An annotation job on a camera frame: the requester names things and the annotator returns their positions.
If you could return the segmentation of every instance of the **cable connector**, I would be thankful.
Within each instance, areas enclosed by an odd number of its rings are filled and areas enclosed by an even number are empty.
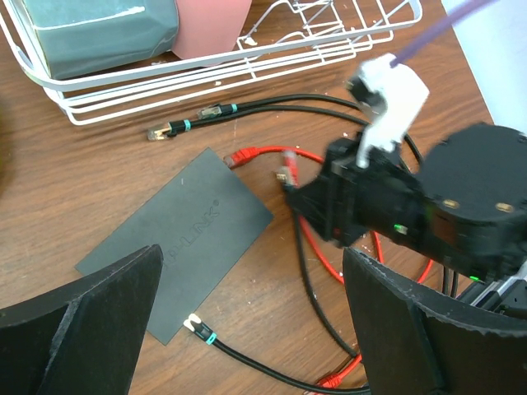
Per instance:
[[[340,384],[342,384],[343,379],[340,376],[340,374],[330,374],[324,378],[322,378],[316,385],[319,385],[323,388],[337,388]],[[314,393],[312,391],[305,391],[304,395],[320,395],[319,393]]]
[[[296,153],[294,151],[283,152],[283,164],[289,169],[291,173],[290,185],[293,187],[298,186],[298,164],[296,163]]]
[[[282,166],[276,173],[277,180],[286,188],[295,187],[296,183],[291,173],[291,169],[287,166]]]
[[[170,132],[172,132],[170,123],[162,123],[161,125],[156,125],[153,128],[149,128],[147,131],[147,137],[151,142],[157,142],[169,138],[168,134]]]
[[[229,169],[234,169],[235,167],[251,162],[258,155],[260,155],[260,149],[256,146],[250,146],[249,148],[244,148],[232,155],[226,156],[223,158],[223,162]]]
[[[194,313],[184,320],[183,325],[209,346],[216,340],[216,333]]]
[[[178,133],[188,132],[192,128],[192,123],[188,119],[181,121],[167,122],[149,128],[147,131],[148,140],[157,142],[168,138],[176,137]]]
[[[230,115],[238,111],[238,106],[232,105],[211,105],[198,111],[199,119],[211,119],[221,117],[222,115]]]

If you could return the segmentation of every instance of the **dish rack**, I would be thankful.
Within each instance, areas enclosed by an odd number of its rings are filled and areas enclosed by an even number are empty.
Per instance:
[[[15,41],[1,11],[0,26],[15,59],[77,126],[352,59],[375,44],[391,41],[394,30],[410,27],[422,18],[419,0],[393,0],[398,5],[390,11],[381,0],[276,0],[252,29],[242,32],[231,52],[189,60],[151,59],[147,65],[58,81],[46,73],[44,60],[27,33],[30,27],[17,15],[14,1],[3,0],[24,49]],[[283,17],[287,18],[285,32],[276,25]],[[259,36],[258,30],[265,30],[270,23],[273,32],[281,35],[276,40]]]

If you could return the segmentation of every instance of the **wooden surface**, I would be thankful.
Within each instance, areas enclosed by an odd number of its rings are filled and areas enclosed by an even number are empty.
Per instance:
[[[254,6],[258,11],[265,3],[255,1]],[[390,9],[390,4],[398,2],[383,3]],[[259,114],[196,130],[169,142],[147,142],[144,130],[153,123],[190,116],[196,109],[220,100],[240,102],[297,92],[346,98],[343,82],[359,61],[398,51],[444,15],[440,2],[423,3],[420,23],[397,31],[391,43],[360,53],[350,62],[228,91],[210,101],[196,100],[87,128],[73,127],[44,92],[23,75],[6,40],[0,37],[0,308],[77,279],[75,264],[207,146],[219,156],[244,146],[268,144],[300,146],[322,154],[334,138],[354,133],[357,127],[344,121],[291,113]],[[451,31],[408,65],[431,91],[411,129],[424,152],[450,132],[477,121],[490,122]],[[236,171],[275,218],[198,313],[227,344],[284,373],[315,381],[337,368],[346,356],[323,331],[303,291],[291,218],[272,173],[279,165],[279,156],[269,155]],[[316,170],[316,165],[302,161],[301,179],[306,181]],[[174,212],[181,209],[184,207],[174,207]],[[372,250],[369,239],[359,241],[357,247]],[[424,258],[386,239],[383,247],[391,267],[417,278]],[[324,250],[335,267],[340,267],[341,251],[328,245]],[[311,254],[310,266],[317,296],[328,316],[344,338],[355,344],[343,288]],[[430,287],[440,286],[440,272],[436,265],[427,280]],[[363,379],[360,368],[346,383],[357,385]],[[168,346],[146,335],[130,393],[301,391],[245,368],[182,330]]]

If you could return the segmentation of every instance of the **purple cable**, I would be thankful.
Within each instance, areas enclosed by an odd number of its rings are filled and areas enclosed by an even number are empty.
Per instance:
[[[409,60],[422,47],[432,42],[437,36],[443,34],[448,28],[455,25],[457,22],[464,19],[466,16],[476,12],[479,8],[488,5],[490,2],[496,0],[468,0],[466,3],[460,5],[450,14],[441,19],[435,25],[425,30],[419,35],[410,45],[404,48],[395,59],[390,62],[391,67],[395,67],[400,63]]]

